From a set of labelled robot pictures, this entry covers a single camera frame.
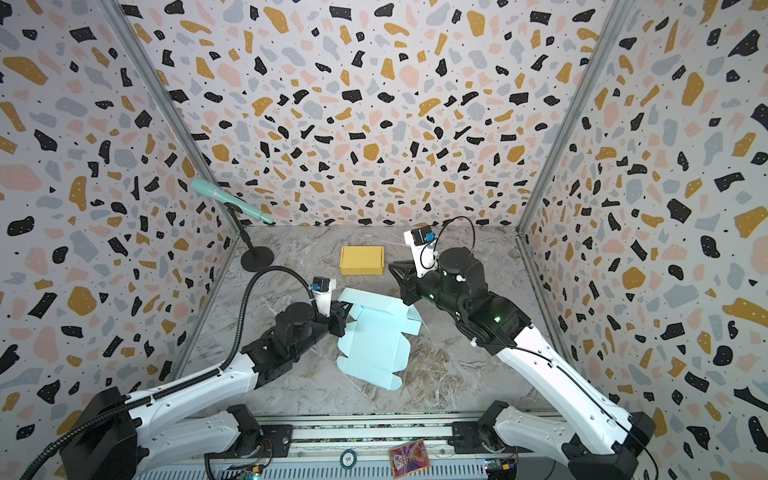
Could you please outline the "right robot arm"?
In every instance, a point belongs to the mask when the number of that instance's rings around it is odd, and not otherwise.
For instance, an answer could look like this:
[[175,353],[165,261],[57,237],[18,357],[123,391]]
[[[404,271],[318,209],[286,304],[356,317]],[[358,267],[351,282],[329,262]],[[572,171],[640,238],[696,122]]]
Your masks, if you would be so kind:
[[522,447],[566,466],[576,479],[635,476],[656,429],[652,418],[626,411],[585,380],[528,315],[489,289],[484,266],[469,249],[450,248],[430,268],[419,258],[395,261],[389,271],[405,304],[426,300],[449,314],[461,334],[521,374],[562,417],[495,401],[477,421],[485,449]]

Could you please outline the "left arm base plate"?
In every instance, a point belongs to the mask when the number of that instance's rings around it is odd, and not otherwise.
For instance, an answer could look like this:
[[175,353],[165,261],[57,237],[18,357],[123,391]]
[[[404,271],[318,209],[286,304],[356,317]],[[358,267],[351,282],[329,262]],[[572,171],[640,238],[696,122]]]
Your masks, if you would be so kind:
[[292,443],[294,427],[290,424],[262,425],[259,433],[240,434],[223,452],[209,455],[212,459],[286,458]]

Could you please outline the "yellow paper box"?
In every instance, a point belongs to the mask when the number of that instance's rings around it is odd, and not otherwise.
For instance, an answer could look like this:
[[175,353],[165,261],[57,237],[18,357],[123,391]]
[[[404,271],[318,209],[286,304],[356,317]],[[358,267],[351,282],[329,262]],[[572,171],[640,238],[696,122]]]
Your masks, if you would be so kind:
[[344,246],[339,268],[343,276],[383,275],[385,249],[383,246]]

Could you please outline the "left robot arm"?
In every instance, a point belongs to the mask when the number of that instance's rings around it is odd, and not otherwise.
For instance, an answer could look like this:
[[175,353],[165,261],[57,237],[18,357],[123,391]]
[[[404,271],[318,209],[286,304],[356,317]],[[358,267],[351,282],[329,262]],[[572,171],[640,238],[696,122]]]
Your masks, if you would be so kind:
[[87,406],[79,424],[114,407],[120,413],[77,434],[61,450],[70,479],[131,479],[193,456],[245,458],[271,444],[239,398],[289,372],[327,335],[343,336],[352,308],[330,302],[316,315],[304,302],[280,312],[275,325],[244,346],[226,368],[210,367],[163,387],[139,392],[145,405],[129,409],[133,395],[109,388]]

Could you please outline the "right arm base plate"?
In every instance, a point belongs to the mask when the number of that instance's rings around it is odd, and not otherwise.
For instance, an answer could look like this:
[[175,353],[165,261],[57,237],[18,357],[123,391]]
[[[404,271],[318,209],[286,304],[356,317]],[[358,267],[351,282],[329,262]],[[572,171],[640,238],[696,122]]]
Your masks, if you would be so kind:
[[457,454],[504,454],[511,455],[515,451],[519,453],[531,453],[531,450],[523,447],[505,446],[503,450],[491,450],[481,439],[478,422],[456,421],[451,424],[451,435],[447,443]]

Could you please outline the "light blue paper box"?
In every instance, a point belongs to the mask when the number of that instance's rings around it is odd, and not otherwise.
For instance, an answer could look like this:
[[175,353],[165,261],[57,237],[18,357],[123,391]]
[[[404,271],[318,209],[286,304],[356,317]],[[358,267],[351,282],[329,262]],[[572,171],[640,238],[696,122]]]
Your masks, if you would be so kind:
[[353,288],[344,289],[339,299],[352,305],[349,314],[353,321],[338,340],[341,355],[337,367],[383,389],[400,389],[403,380],[397,374],[408,365],[408,337],[418,335],[423,324],[416,307],[398,298]]

